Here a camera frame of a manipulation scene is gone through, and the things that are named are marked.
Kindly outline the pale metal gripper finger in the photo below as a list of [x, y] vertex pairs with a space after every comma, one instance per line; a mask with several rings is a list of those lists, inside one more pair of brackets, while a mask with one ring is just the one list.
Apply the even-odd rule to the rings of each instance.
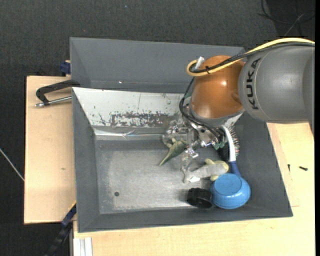
[[164, 135], [162, 136], [162, 142], [165, 146], [173, 145], [175, 142], [182, 139], [180, 130], [182, 128], [181, 124], [170, 124], [166, 129]]
[[193, 177], [193, 172], [198, 168], [197, 157], [193, 149], [185, 149], [181, 153], [180, 170], [183, 173], [183, 182], [188, 183]]

